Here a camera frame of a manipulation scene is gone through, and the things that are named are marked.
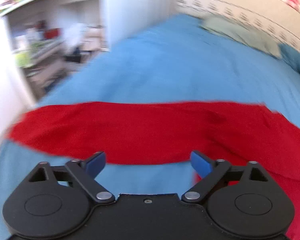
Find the red knit sweater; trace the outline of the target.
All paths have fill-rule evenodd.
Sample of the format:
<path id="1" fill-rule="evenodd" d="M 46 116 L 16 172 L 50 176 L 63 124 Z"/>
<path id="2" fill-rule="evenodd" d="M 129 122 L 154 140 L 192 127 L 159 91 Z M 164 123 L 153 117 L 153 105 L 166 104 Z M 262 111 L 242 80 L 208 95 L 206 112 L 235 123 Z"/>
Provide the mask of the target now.
<path id="1" fill-rule="evenodd" d="M 236 102 L 44 106 L 26 113 L 9 138 L 51 155 L 86 159 L 104 151 L 121 165 L 188 161 L 198 150 L 234 165 L 258 161 L 295 207 L 288 230 L 300 239 L 300 128 L 264 105 Z"/>

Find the blue pillow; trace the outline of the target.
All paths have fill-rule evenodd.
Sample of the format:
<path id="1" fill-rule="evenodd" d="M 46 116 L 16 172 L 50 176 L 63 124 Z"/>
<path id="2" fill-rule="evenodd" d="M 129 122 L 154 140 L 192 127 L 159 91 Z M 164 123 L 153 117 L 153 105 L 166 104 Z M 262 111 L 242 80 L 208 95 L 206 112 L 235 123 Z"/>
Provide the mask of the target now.
<path id="1" fill-rule="evenodd" d="M 300 74 L 300 52 L 284 43 L 279 44 L 279 48 L 283 61 Z"/>

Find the green folded garment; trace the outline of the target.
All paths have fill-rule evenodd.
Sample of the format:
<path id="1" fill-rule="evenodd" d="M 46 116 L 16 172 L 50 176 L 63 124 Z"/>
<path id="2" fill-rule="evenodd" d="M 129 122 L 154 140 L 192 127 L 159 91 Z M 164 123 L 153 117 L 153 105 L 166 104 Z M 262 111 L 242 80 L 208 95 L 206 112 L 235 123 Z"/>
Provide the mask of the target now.
<path id="1" fill-rule="evenodd" d="M 277 59 L 282 58 L 281 50 L 275 39 L 248 24 L 220 15 L 210 15 L 202 19 L 200 27 L 212 34 L 239 42 Z"/>

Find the white shelf unit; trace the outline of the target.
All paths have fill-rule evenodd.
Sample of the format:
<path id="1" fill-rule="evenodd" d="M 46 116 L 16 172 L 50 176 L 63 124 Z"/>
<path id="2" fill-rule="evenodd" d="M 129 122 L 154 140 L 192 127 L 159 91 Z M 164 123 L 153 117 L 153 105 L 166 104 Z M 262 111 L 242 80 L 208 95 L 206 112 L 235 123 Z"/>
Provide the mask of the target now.
<path id="1" fill-rule="evenodd" d="M 0 0 L 12 55 L 34 100 L 108 51 L 108 0 Z"/>

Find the beige quilted headboard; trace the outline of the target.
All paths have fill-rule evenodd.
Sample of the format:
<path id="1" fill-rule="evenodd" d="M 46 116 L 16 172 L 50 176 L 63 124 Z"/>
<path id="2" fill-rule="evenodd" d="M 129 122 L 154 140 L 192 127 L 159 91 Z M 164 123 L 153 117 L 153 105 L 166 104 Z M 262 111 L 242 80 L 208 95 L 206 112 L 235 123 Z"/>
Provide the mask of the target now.
<path id="1" fill-rule="evenodd" d="M 300 13 L 281 0 L 174 0 L 178 12 L 222 15 L 268 33 L 300 51 Z"/>

